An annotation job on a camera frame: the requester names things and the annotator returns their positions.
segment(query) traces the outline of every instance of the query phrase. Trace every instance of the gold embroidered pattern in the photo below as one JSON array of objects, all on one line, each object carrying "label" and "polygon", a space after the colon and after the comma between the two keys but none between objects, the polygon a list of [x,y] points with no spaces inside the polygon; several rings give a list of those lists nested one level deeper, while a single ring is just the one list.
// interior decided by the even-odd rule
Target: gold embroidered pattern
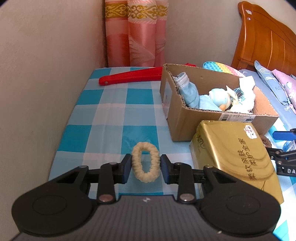
[{"label": "gold embroidered pattern", "polygon": [[105,18],[121,18],[127,16],[127,3],[105,4]]},{"label": "gold embroidered pattern", "polygon": [[157,5],[157,14],[160,17],[167,16],[167,14],[168,14],[168,7],[166,7],[164,5]]},{"label": "gold embroidered pattern", "polygon": [[128,17],[132,19],[143,19],[150,18],[152,20],[157,19],[157,6],[143,6],[143,5],[131,5],[127,7],[128,9]]}]

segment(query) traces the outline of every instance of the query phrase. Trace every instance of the gray ribbed panel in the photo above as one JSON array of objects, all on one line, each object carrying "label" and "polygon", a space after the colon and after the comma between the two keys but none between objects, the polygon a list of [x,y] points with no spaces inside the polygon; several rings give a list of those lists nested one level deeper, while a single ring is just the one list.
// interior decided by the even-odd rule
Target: gray ribbed panel
[{"label": "gray ribbed panel", "polygon": [[208,226],[193,206],[175,202],[173,196],[122,196],[101,205],[92,219],[72,233],[52,238],[21,233],[14,241],[276,241],[268,234],[236,238]]}]

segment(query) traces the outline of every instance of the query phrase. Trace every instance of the pillow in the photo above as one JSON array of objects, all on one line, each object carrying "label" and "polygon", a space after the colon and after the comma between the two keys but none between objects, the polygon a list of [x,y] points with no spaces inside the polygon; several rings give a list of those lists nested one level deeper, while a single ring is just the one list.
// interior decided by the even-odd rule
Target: pillow
[{"label": "pillow", "polygon": [[278,70],[273,70],[272,73],[284,87],[286,93],[288,94],[290,101],[292,102],[294,108],[296,108],[296,79],[286,75]]},{"label": "pillow", "polygon": [[283,105],[289,105],[290,101],[287,98],[287,94],[272,72],[260,65],[258,61],[255,61],[254,65],[261,80],[271,89],[279,102],[281,102]]},{"label": "pillow", "polygon": [[230,66],[228,66],[226,64],[222,64],[222,63],[218,63],[218,62],[205,62],[203,64],[203,68],[213,70],[213,71],[233,74],[233,75],[238,76],[238,77],[245,77],[238,70],[236,70],[236,69],[234,69],[234,68],[232,68],[232,67],[230,67]]}]

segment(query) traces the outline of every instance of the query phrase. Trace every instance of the checkered tablecloth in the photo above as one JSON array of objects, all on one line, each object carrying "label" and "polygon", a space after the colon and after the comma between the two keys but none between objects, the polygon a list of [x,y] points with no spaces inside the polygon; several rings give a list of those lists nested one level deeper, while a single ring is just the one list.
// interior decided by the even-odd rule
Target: checkered tablecloth
[{"label": "checkered tablecloth", "polygon": [[[95,70],[90,76],[64,130],[49,179],[79,165],[90,169],[104,163],[120,162],[138,142],[154,144],[160,154],[171,162],[184,162],[193,167],[189,142],[172,142],[159,93],[160,81],[99,86],[98,78],[142,68],[117,67]],[[285,130],[280,119],[274,130]],[[272,140],[270,133],[266,136]],[[283,142],[272,140],[274,147]],[[143,154],[144,171],[149,170],[150,156]],[[296,179],[279,176],[285,202],[275,234],[284,241],[296,240]],[[116,184],[116,195],[176,195],[178,186],[167,185],[160,175],[152,183],[142,183],[130,173],[128,182]],[[92,184],[89,196],[96,197],[97,185]]]}]

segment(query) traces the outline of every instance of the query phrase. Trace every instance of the black circular disc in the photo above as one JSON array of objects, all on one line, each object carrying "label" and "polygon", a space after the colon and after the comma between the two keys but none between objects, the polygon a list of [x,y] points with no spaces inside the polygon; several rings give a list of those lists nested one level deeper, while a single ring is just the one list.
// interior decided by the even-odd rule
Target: black circular disc
[{"label": "black circular disc", "polygon": [[217,230],[237,236],[272,232],[280,216],[277,200],[254,187],[223,188],[209,193],[200,203],[200,213]]},{"label": "black circular disc", "polygon": [[91,212],[88,196],[67,183],[42,185],[20,196],[12,206],[19,230],[38,236],[67,233],[82,225]]}]

